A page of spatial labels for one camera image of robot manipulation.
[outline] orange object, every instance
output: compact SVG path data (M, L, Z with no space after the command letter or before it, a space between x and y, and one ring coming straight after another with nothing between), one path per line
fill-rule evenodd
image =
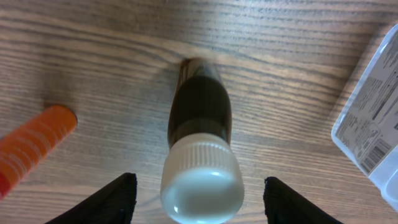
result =
M65 106L52 106L0 140L0 200L77 126Z

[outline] bottle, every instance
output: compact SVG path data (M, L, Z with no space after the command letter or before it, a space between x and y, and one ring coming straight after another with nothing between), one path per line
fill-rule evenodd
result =
M75 114L55 105L0 140L0 201L76 126Z
M231 104L216 68L182 63L169 118L170 152L160 199L179 223L223 223L240 209L244 186L229 146Z

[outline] wood grain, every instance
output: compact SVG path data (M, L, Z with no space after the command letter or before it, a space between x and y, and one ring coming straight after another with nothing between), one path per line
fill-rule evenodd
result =
M0 222L46 222L135 172L133 223L173 223L159 189L178 64L205 57L231 98L246 188L230 223L266 223L270 175L345 223L397 223L330 138L355 65L397 18L395 0L0 1L0 136L51 103L79 119L0 204Z

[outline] container lid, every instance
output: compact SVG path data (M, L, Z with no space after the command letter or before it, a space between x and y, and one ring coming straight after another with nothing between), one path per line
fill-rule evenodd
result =
M212 134L185 136L166 159L160 199L179 223L223 223L243 203L238 162L229 145Z

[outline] black object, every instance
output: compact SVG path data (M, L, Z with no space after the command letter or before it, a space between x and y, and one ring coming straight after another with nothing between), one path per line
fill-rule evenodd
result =
M137 177L125 173L47 224L130 224L136 196Z
M214 65L195 58L182 63L169 118L170 148L195 133L231 141L231 103Z
M266 179L264 205L268 224L340 224L276 177Z

